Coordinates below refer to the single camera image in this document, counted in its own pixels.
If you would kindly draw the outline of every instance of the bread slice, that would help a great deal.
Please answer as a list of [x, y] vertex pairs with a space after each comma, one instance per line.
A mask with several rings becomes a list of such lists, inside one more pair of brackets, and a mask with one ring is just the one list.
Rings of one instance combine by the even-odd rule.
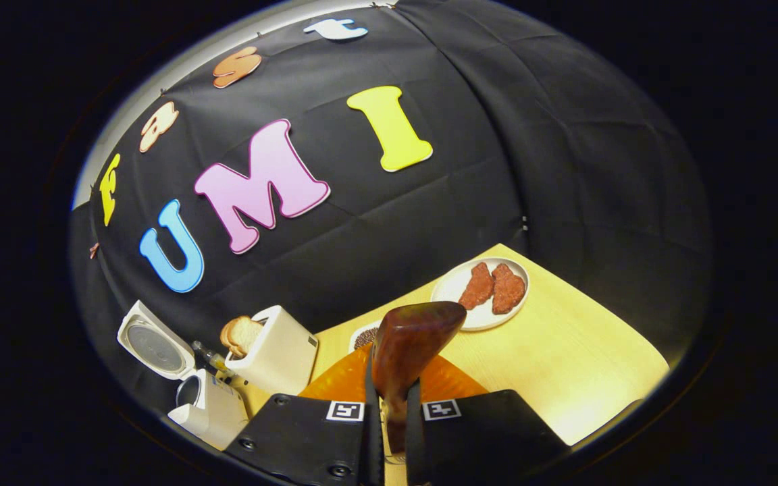
[[233, 356], [242, 359], [251, 351], [251, 346], [257, 341], [262, 330], [263, 324], [251, 320], [248, 316], [240, 316], [226, 323], [220, 339]]

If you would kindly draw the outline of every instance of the white plate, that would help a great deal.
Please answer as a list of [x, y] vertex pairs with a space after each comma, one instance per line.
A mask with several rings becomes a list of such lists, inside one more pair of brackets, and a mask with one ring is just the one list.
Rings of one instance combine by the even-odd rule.
[[348, 350], [347, 350], [347, 352], [348, 352], [348, 353], [352, 353], [352, 352], [354, 352], [354, 351], [355, 351], [354, 345], [356, 344], [356, 336], [358, 336], [358, 335], [359, 335], [359, 333], [361, 333], [361, 332], [362, 332], [362, 331], [364, 331], [364, 330], [368, 330], [368, 329], [377, 329], [377, 328], [379, 328], [379, 327], [380, 327], [380, 323], [382, 323], [382, 322], [383, 322], [383, 319], [380, 319], [380, 320], [379, 320], [379, 321], [377, 321], [377, 322], [370, 323], [370, 324], [368, 324], [367, 326], [362, 326], [361, 328], [358, 328], [358, 329], [356, 329], [356, 330], [353, 332], [353, 335], [352, 335], [352, 336], [350, 336], [350, 345], [348, 346]]
[[527, 293], [530, 290], [530, 277], [527, 276], [527, 270], [519, 263], [511, 261], [510, 259], [498, 257], [474, 259], [473, 261], [467, 261], [458, 265], [458, 267], [453, 268], [446, 275], [442, 276], [442, 279], [434, 286], [432, 302], [446, 300], [458, 302], [458, 299], [461, 298], [461, 294], [464, 293], [464, 289], [467, 288], [467, 283], [470, 281], [470, 271], [473, 267], [476, 267], [479, 262], [485, 262], [485, 265], [488, 266], [488, 273], [494, 271], [494, 269], [497, 268], [497, 265], [505, 263], [515, 275], [518, 275], [524, 280], [524, 296], [522, 296], [521, 302], [518, 302], [518, 305], [513, 307], [509, 313], [499, 315], [495, 315], [491, 311], [491, 301], [494, 300], [494, 296], [491, 296], [483, 304], [479, 304], [478, 306], [473, 307], [473, 310], [467, 311], [467, 319], [464, 321], [464, 326], [461, 330], [485, 330], [505, 323], [521, 310], [524, 301], [527, 300]]

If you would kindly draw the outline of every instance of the light wood surface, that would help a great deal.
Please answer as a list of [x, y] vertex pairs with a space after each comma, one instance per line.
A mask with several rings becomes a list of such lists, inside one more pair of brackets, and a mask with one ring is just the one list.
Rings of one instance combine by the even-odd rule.
[[[645, 398], [668, 373], [668, 364], [646, 339], [570, 284], [503, 245], [476, 258], [486, 257], [512, 259], [527, 269], [527, 300], [506, 323], [459, 332], [440, 354], [489, 392], [518, 392], [567, 445]], [[391, 308], [428, 302], [436, 281], [317, 333], [311, 378], [348, 354], [356, 329], [379, 321]], [[241, 379], [234, 387], [250, 414], [269, 398], [253, 385], [242, 387]], [[387, 466], [386, 484], [405, 484], [404, 467]]]

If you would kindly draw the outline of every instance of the blue letter u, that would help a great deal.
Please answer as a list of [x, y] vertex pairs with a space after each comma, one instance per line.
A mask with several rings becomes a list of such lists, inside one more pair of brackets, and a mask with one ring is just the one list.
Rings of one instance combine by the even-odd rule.
[[155, 228], [142, 235], [140, 240], [140, 254], [149, 260], [149, 264], [155, 269], [158, 277], [167, 287], [176, 292], [191, 292], [203, 278], [203, 253], [197, 241], [188, 233], [188, 228], [179, 216], [179, 200], [174, 199], [164, 206], [158, 215], [158, 223], [173, 234], [176, 243], [185, 253], [185, 268], [176, 270], [164, 255], [164, 251], [158, 245], [158, 233]]

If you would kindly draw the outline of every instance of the black background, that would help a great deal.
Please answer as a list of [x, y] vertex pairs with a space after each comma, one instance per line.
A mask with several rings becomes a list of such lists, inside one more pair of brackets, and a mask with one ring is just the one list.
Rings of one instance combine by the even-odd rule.
[[[129, 424], [85, 357], [64, 253], [78, 167], [56, 160], [105, 119], [106, 86], [267, 4], [0, 4], [0, 484], [210, 481]], [[574, 481], [778, 484], [778, 2], [523, 9], [629, 74], [703, 161], [709, 319], [727, 326], [681, 400]]]

